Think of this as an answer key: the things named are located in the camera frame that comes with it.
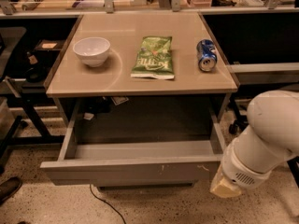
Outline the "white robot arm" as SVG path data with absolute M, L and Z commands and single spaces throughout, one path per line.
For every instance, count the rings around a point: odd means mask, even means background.
M 275 90 L 255 96 L 248 126 L 228 145 L 210 192 L 221 198 L 262 185 L 284 161 L 299 155 L 299 92 Z

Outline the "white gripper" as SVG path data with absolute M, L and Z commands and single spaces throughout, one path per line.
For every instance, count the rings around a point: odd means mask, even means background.
M 224 151 L 221 165 L 212 179 L 210 192 L 220 198 L 233 198 L 242 194 L 242 189 L 255 189 L 271 175 L 271 171 L 257 173 L 246 167 L 236 156 L 234 144 Z

